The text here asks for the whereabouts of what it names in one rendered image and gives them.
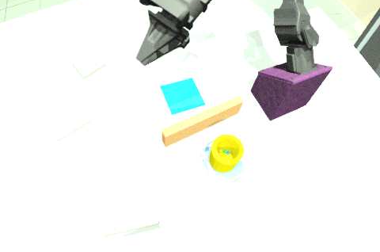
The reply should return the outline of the yellow cup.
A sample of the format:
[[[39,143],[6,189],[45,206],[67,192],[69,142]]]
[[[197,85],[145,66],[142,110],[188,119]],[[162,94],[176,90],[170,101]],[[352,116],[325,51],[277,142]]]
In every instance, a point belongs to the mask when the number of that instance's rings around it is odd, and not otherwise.
[[[218,153],[219,149],[229,151],[230,154]],[[213,142],[211,153],[209,155],[210,166],[220,172],[228,173],[241,160],[244,154],[242,141],[232,135],[221,135]]]

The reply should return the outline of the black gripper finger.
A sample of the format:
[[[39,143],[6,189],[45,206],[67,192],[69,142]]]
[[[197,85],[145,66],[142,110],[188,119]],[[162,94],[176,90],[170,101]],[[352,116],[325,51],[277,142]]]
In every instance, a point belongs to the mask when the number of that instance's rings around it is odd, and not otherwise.
[[[162,56],[166,55],[167,53],[172,52],[172,51],[174,51],[180,47],[181,47],[181,42],[178,40],[173,40],[172,42],[167,44],[165,47],[163,47],[159,51],[155,52],[152,56],[145,59],[141,64],[143,66],[146,66],[149,63],[152,63],[153,61],[155,61],[156,59],[159,59],[160,57],[162,57]]]
[[[142,63],[180,36],[180,31],[151,10],[147,11],[150,26],[146,31],[135,59]]]

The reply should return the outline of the cream long flat bar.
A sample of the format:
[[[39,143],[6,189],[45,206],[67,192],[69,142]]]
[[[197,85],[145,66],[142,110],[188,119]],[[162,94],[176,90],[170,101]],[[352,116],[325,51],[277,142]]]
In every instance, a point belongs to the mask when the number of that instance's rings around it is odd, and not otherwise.
[[[229,101],[203,111],[195,116],[161,130],[161,142],[169,147],[183,139],[193,136],[213,125],[231,118],[239,113],[243,104],[242,98],[236,96]]]

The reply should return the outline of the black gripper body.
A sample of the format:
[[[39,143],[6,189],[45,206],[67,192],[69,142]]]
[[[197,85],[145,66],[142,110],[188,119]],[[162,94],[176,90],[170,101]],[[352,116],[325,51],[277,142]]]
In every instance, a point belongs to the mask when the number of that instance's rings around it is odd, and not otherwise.
[[[185,49],[190,42],[189,31],[201,13],[208,10],[212,0],[146,0],[148,5],[154,3],[161,8],[156,14],[175,26],[180,31],[176,40],[181,42],[181,48]]]

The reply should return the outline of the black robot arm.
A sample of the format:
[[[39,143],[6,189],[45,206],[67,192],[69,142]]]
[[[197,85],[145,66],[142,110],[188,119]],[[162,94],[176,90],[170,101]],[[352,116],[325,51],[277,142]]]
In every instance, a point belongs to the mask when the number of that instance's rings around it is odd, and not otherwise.
[[[287,46],[285,71],[306,74],[320,69],[314,62],[314,47],[319,45],[320,38],[311,25],[304,0],[283,0],[281,7],[274,9],[273,16],[279,44]]]

